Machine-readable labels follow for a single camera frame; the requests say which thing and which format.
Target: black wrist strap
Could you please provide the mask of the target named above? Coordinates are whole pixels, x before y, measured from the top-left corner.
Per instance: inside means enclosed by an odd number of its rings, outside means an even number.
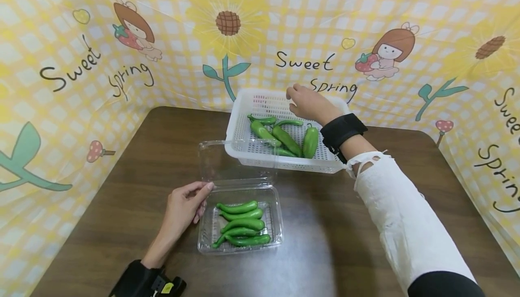
[[[186,288],[179,277],[169,280],[161,269],[148,269],[141,260],[134,260],[119,278],[109,297],[178,297]]]
[[[347,159],[339,150],[339,147],[350,137],[355,135],[363,135],[368,128],[353,113],[340,116],[327,123],[321,129],[321,135],[324,137],[323,143],[331,153],[338,156],[343,164],[347,163]]]

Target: plastic green pepper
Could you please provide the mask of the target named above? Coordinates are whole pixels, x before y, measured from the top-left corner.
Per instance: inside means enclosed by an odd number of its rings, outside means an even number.
[[[270,116],[269,118],[259,119],[259,118],[255,118],[252,114],[250,114],[250,115],[247,116],[247,118],[249,120],[251,120],[251,122],[258,121],[258,122],[260,122],[263,125],[274,125],[274,123],[276,123],[276,117],[275,116]]]
[[[225,233],[229,231],[229,229],[236,228],[236,227],[246,227],[250,229],[254,229],[255,231],[261,231],[265,228],[265,222],[261,221],[260,219],[252,219],[252,218],[243,218],[243,219],[236,219],[233,221],[230,221],[225,228],[220,229],[220,233]]]
[[[291,151],[291,153],[295,154],[298,157],[302,156],[302,149],[300,148],[300,146],[298,146],[294,139],[292,139],[291,135],[288,134],[284,129],[282,129],[279,126],[275,126],[273,128],[273,136],[276,139],[280,140],[285,145],[285,147],[287,147],[287,149]]]
[[[277,140],[273,135],[267,130],[263,124],[260,123],[259,120],[254,120],[251,122],[251,130],[255,133],[255,135],[259,136],[260,139],[272,139],[274,140],[274,145],[276,147],[280,147],[282,143],[280,140]]]
[[[222,245],[222,243],[224,243],[224,241],[226,240],[226,235],[231,236],[231,237],[241,237],[241,236],[252,237],[252,236],[259,235],[259,233],[260,233],[259,231],[255,231],[254,229],[245,228],[245,227],[232,228],[232,229],[229,229],[229,231],[220,235],[220,237],[217,239],[217,241],[212,244],[212,247],[214,249],[218,249],[220,247],[220,245]]]
[[[290,151],[288,150],[285,150],[283,148],[277,148],[275,147],[274,148],[274,153],[277,154],[278,156],[285,156],[285,157],[298,157],[296,156],[295,154],[291,153]]]
[[[222,210],[226,213],[230,213],[233,215],[250,212],[258,207],[259,207],[259,203],[255,200],[246,202],[245,204],[241,204],[241,205],[234,205],[232,207],[229,205],[225,205],[225,204],[217,204],[217,208],[219,208],[220,210]]]
[[[271,242],[271,236],[265,234],[250,238],[234,238],[230,235],[226,235],[226,240],[234,246],[243,247],[267,244],[268,242]]]
[[[227,213],[225,211],[220,211],[220,215],[222,217],[224,217],[227,221],[233,221],[233,220],[236,220],[236,219],[243,219],[243,218],[254,218],[254,219],[260,219],[261,216],[264,215],[264,211],[260,208],[256,208],[254,209],[253,211],[250,211],[250,212],[246,212],[246,213],[242,213],[242,214],[238,214],[238,215],[233,215],[233,214],[230,214],[230,213]]]
[[[276,124],[277,126],[282,125],[295,125],[295,126],[302,126],[303,121],[302,120],[282,120]]]
[[[303,139],[303,156],[312,158],[316,153],[316,149],[318,149],[319,133],[318,129],[313,127],[311,123],[308,123],[308,125],[310,126],[307,128]]]

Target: white sleeve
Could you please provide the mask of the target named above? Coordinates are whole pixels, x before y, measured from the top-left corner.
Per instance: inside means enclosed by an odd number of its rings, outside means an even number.
[[[419,276],[432,271],[454,272],[475,281],[441,221],[395,160],[379,151],[362,153],[349,160],[350,176],[355,178],[353,164],[367,162],[373,166],[358,174],[354,189],[379,230],[404,293]]]

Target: wooden table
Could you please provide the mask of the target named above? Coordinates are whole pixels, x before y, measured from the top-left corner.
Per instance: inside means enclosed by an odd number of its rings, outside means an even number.
[[[200,178],[197,149],[225,139],[229,114],[150,112],[32,296],[107,296],[154,238],[172,188]],[[437,212],[490,297],[518,296],[520,280],[463,188],[424,133],[372,128]],[[189,228],[167,262],[190,296],[402,297],[376,227],[345,172],[280,171],[284,243],[278,249],[204,256]]]

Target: white basket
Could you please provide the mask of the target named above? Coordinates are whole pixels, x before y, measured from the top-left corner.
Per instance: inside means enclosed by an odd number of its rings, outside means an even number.
[[[335,106],[343,112],[348,112],[345,101],[339,97],[327,97]],[[245,88],[239,91],[237,99],[233,105],[231,118],[229,119],[226,131],[226,140],[249,140],[256,139],[256,135],[251,132],[250,120],[247,115],[253,114],[257,118],[267,118],[276,116],[278,121],[285,119],[304,120],[295,116],[289,110],[289,103],[285,98],[285,92],[269,91],[266,89]],[[304,126],[284,125],[283,129],[302,147],[305,131],[308,123],[321,130],[321,126],[313,121],[304,120]],[[318,149],[314,158],[295,158],[279,156],[277,168],[283,170],[297,170],[319,173],[336,173],[345,169],[345,165],[332,154],[322,143],[323,137],[319,133]],[[273,158],[268,155],[273,154],[273,149],[264,144],[261,146],[249,145],[226,145],[226,153],[229,156],[239,159],[240,163],[246,166],[266,166],[273,164]]]

